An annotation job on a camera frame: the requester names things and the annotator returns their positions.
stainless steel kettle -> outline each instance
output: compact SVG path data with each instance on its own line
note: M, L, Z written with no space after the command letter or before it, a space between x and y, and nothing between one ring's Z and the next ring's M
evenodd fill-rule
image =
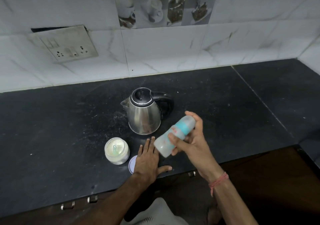
M166 105L158 106L157 103L163 102ZM138 88L121 105L127 112L131 130L140 135L149 135L159 128L162 118L171 113L174 101L166 93Z

jar of milk powder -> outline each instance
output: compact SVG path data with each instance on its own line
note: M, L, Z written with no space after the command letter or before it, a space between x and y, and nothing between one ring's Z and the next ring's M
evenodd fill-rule
M130 156L128 144L119 137L111 138L106 143L104 153L106 158L116 165L125 163Z

kettle handle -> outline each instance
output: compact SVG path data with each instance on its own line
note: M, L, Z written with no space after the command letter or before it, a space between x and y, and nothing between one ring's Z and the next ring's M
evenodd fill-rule
M167 103L166 110L159 109L161 111L161 119L166 118L174 109L174 100L171 98L169 94L162 93L162 92L151 92L151 97L155 102Z

electrical outlet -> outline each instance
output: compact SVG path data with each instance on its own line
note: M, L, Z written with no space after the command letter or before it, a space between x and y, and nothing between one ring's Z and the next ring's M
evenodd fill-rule
M98 56L83 25L35 33L58 62Z

person's left hand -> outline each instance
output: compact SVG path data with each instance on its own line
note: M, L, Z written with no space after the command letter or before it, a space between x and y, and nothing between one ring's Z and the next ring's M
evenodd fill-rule
M140 145L133 174L139 175L145 185L149 186L155 182L157 176L163 172L172 170L171 166L158 168L159 151L155 148L155 137L148 138L144 146Z

